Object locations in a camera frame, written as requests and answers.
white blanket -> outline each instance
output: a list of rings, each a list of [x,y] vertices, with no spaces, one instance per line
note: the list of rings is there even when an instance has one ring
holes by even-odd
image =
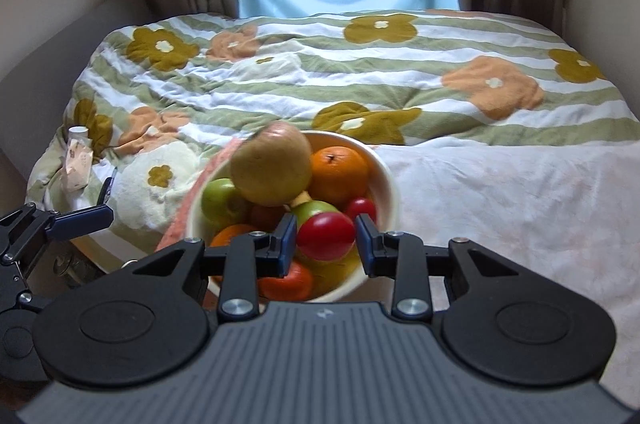
[[[593,299],[618,331],[603,385],[640,406],[640,144],[380,147],[399,229],[466,236]]]

orange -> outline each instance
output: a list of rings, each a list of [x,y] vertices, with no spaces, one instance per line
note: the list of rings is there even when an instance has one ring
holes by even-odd
[[[232,238],[240,236],[241,234],[246,234],[252,230],[257,229],[253,225],[249,225],[247,223],[236,223],[235,225],[230,225],[213,237],[209,247],[225,247],[225,245],[229,245],[231,243]],[[211,279],[220,285],[222,276],[211,276]]]
[[[353,149],[342,146],[324,148],[311,155],[309,194],[341,208],[367,192],[369,166]]]

bedsheet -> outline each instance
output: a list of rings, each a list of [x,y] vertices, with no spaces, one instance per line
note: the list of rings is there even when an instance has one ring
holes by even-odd
[[[117,259],[154,250],[206,162],[275,119],[371,145],[626,145],[640,123],[590,61],[511,16],[428,10],[230,20],[181,16],[111,33],[76,82],[28,198],[68,211],[114,170]],[[85,125],[89,185],[66,194],[66,133]]]
[[[398,230],[441,247],[466,236],[603,306],[617,341],[601,381],[640,406],[640,143],[378,154],[397,179]]]

white bowl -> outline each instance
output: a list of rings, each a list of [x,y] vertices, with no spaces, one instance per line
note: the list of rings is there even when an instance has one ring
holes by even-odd
[[[366,159],[370,169],[369,193],[372,196],[378,211],[378,229],[380,232],[386,232],[394,229],[396,218],[398,216],[398,193],[396,192],[396,187],[389,168],[386,167],[386,164],[380,159],[378,154],[361,142],[337,133],[327,131],[303,131],[302,133],[311,144],[311,149],[314,152],[332,146],[344,146],[357,151]],[[211,175],[210,181],[221,178],[229,178],[228,163],[220,166],[213,175]],[[202,188],[193,199],[191,210],[187,217],[184,235],[185,237],[202,238],[208,243],[214,237],[214,230],[210,223],[205,219],[200,208],[200,198],[202,197],[202,191],[206,184],[207,182],[203,184]],[[359,266],[343,283],[340,284],[340,286],[325,295],[319,296],[315,299],[310,299],[309,302],[329,303],[339,301],[353,293],[359,287],[364,286],[366,281],[367,276],[364,274],[362,266]],[[216,297],[220,295],[220,288],[213,281],[209,281],[209,290]],[[387,292],[383,293],[382,297],[386,298],[386,295]]]

silver screw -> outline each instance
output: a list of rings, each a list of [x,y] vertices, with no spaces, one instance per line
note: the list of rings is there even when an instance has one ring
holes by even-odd
[[[247,315],[254,309],[254,304],[248,299],[233,298],[222,303],[222,310],[229,315]]]
[[[407,298],[398,301],[396,308],[404,315],[421,315],[429,310],[429,304],[424,299]]]

